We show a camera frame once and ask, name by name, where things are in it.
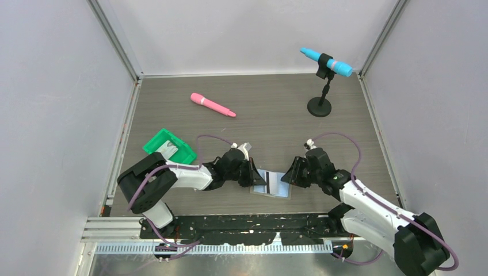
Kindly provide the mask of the grey magnetic stripe card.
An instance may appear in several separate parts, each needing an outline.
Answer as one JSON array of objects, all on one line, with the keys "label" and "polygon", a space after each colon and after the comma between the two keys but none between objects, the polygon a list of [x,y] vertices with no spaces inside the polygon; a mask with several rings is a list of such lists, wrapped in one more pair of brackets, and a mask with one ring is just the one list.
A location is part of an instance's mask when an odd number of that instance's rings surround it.
[{"label": "grey magnetic stripe card", "polygon": [[264,171],[263,177],[266,180],[264,194],[266,196],[286,199],[291,197],[290,185],[281,181],[283,175],[284,173],[280,172]]}]

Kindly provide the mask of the grey card holder wallet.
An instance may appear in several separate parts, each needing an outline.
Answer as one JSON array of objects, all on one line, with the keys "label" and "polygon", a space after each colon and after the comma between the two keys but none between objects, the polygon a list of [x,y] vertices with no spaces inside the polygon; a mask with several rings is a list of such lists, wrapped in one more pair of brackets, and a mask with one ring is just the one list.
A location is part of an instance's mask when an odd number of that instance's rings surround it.
[{"label": "grey card holder wallet", "polygon": [[285,175],[283,172],[273,172],[262,169],[258,169],[258,172],[265,180],[265,184],[263,186],[251,187],[250,194],[282,198],[286,200],[291,198],[291,185],[281,180]]}]

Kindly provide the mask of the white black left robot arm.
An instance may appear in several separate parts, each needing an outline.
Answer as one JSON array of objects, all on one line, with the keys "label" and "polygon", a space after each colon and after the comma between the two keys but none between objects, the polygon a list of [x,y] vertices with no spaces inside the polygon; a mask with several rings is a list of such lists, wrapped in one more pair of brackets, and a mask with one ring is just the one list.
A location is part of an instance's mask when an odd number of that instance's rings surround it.
[{"label": "white black left robot arm", "polygon": [[223,156],[200,166],[171,162],[155,152],[117,178],[130,211],[148,218],[156,233],[163,238],[172,237],[177,229],[174,214],[163,201],[170,189],[210,191],[222,187],[227,181],[236,181],[242,187],[266,185],[244,148],[232,148]]}]

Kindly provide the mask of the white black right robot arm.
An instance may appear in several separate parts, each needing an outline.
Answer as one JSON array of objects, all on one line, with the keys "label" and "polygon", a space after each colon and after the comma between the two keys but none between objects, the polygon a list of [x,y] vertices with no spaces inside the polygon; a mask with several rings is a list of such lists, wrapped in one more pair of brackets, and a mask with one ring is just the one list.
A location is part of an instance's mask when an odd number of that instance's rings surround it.
[{"label": "white black right robot arm", "polygon": [[329,230],[336,236],[363,237],[393,257],[404,275],[430,275],[451,254],[435,219],[393,205],[346,170],[336,169],[322,148],[297,156],[281,179],[299,187],[318,185],[340,204],[329,211]]}]

